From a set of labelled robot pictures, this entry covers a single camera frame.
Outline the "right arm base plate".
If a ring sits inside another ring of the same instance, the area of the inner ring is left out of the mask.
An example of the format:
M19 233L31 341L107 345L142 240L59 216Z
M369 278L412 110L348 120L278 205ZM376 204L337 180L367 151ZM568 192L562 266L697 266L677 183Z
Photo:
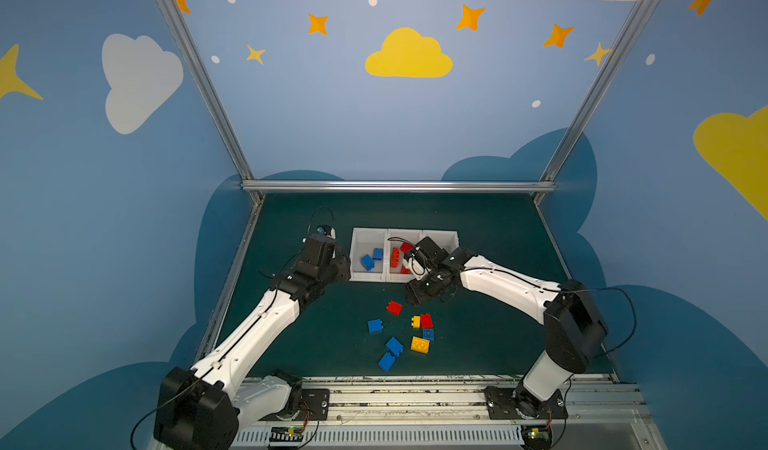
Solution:
M487 386L483 389L486 409L491 420L565 420L568 411L565 398L556 390L546 401L540 401L523 387Z

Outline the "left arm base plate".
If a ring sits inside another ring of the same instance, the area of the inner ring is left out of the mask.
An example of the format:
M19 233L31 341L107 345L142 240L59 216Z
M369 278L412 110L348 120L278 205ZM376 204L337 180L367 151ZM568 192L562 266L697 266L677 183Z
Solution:
M330 391L328 389L301 389L289 394L286 405L278 412L269 414L262 421L324 421L328 416Z

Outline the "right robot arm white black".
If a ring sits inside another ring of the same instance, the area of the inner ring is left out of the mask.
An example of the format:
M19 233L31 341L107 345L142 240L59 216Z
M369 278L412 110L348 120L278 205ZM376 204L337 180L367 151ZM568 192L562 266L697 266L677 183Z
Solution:
M543 326L544 350L515 389L523 413L535 415L569 378L585 372L608 334L607 323L580 282L546 281L496 264L464 248L448 254L416 247L404 263L415 278L406 300L420 305L461 286L492 297Z

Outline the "long red lego brick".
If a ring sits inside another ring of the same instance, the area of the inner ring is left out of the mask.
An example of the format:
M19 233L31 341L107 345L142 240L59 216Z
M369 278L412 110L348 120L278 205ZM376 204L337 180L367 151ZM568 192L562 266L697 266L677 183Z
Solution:
M397 269L400 265L401 251L399 248L392 248L390 256L390 267Z

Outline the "blue lego brick top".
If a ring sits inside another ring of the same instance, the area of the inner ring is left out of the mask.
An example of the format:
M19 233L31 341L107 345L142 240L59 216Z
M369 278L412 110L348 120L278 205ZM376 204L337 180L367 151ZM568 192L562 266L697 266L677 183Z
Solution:
M363 268L368 272L372 271L376 265L376 261L369 254L363 255L360 259L360 262Z

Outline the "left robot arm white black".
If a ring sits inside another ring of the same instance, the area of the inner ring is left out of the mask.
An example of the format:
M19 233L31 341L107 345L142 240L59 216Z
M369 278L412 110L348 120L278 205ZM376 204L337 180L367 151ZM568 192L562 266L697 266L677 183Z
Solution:
M283 411L299 380L268 375L241 386L274 340L325 288L350 279L350 259L337 256L312 267L299 261L280 273L251 314L210 354L163 379L153 438L171 449L228 449L238 431Z

